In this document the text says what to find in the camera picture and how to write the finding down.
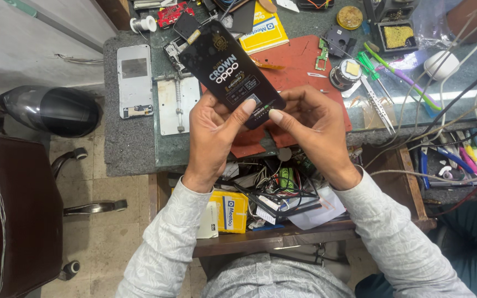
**plastic bag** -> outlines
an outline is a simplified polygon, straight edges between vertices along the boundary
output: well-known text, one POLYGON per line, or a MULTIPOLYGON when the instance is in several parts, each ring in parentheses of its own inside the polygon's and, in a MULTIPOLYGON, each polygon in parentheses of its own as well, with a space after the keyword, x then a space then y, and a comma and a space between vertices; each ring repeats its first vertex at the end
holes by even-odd
POLYGON ((419 49, 446 50, 454 40, 446 21, 445 0, 421 0, 410 19, 419 49))

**blue pliers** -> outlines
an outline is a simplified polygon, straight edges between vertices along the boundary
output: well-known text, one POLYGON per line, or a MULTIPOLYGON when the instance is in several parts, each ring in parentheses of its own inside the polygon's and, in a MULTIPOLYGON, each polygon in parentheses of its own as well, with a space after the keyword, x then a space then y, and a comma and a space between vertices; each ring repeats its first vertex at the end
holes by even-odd
MULTIPOLYGON (((428 141, 428 137, 425 137, 424 139, 422 139, 421 143, 423 143, 424 145, 434 145, 432 142, 428 141)), ((443 149, 442 147, 429 147, 429 148, 432 148, 432 149, 436 150, 437 152, 439 152, 440 154, 446 156, 447 159, 450 159, 451 161, 456 162, 467 173, 469 173, 469 174, 474 173, 474 171, 471 169, 471 167, 468 166, 468 164, 466 162, 464 162, 461 159, 461 157, 453 154, 452 152, 450 152, 446 149, 443 149)), ((422 174, 427 174, 428 175, 428 156, 427 156, 427 152, 428 152, 428 147, 421 147, 421 150, 419 152, 419 172, 422 173, 422 174)), ((422 181, 425 184, 425 189, 429 189, 430 188, 430 182, 428 181, 428 177, 422 177, 422 181)))

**qr code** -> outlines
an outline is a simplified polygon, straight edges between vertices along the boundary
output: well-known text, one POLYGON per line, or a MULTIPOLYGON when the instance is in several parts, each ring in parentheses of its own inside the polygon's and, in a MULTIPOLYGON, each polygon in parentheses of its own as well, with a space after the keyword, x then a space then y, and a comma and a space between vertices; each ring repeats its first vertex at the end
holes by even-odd
POLYGON ((248 97, 248 99, 251 99, 251 98, 255 99, 255 102, 257 103, 257 107, 262 104, 262 103, 261 103, 261 100, 257 97, 257 95, 255 95, 255 94, 252 93, 252 94, 248 97))

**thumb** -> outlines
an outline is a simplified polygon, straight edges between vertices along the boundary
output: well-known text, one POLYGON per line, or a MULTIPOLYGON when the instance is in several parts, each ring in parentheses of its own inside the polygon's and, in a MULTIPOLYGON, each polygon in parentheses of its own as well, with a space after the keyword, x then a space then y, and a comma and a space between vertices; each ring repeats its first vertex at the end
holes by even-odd
POLYGON ((224 130, 229 134, 236 135, 242 125, 250 118, 256 106, 257 103, 255 99, 246 99, 226 120, 224 130))
POLYGON ((270 116, 270 119, 275 122, 275 124, 292 135, 292 137, 294 137, 296 140, 301 139, 304 129, 307 128, 297 121, 296 118, 281 110, 271 109, 268 115, 270 116))

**white patterned shirt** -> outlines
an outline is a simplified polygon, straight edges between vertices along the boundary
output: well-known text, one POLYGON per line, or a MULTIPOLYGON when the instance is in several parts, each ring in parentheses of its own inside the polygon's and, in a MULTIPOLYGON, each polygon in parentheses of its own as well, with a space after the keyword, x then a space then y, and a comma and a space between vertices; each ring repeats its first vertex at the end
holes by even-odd
MULTIPOLYGON (((410 211, 382 193, 363 172, 361 182, 336 191, 395 297, 475 297, 450 262, 411 221, 410 211)), ((200 217, 211 193, 177 183, 167 205, 143 234, 116 298, 176 297, 192 261, 200 217)), ((252 254, 232 261, 207 282, 202 297, 354 297, 327 268, 252 254)))

